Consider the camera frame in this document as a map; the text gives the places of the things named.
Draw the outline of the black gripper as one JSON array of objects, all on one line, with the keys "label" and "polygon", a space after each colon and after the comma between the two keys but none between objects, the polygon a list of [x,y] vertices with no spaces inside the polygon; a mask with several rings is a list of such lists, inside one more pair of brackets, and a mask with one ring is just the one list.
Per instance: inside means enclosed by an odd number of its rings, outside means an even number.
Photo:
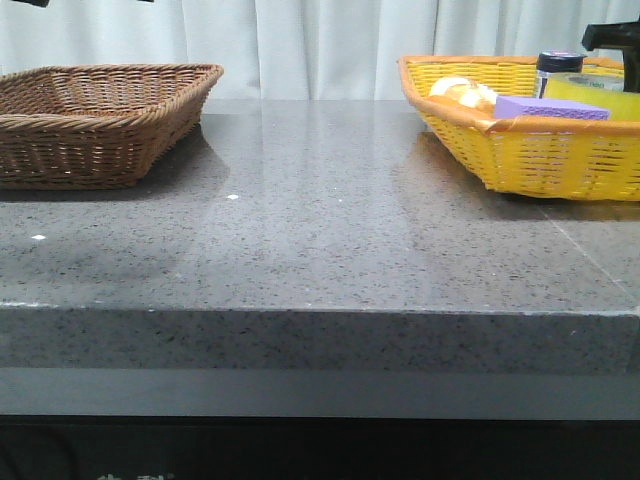
[{"label": "black gripper", "polygon": [[639,21],[589,24],[582,37],[587,51],[618,50],[623,55],[624,91],[639,91]]},{"label": "black gripper", "polygon": [[[138,0],[139,2],[154,3],[154,0]],[[50,4],[50,0],[14,0],[14,2],[27,4],[37,8],[47,8]]]}]

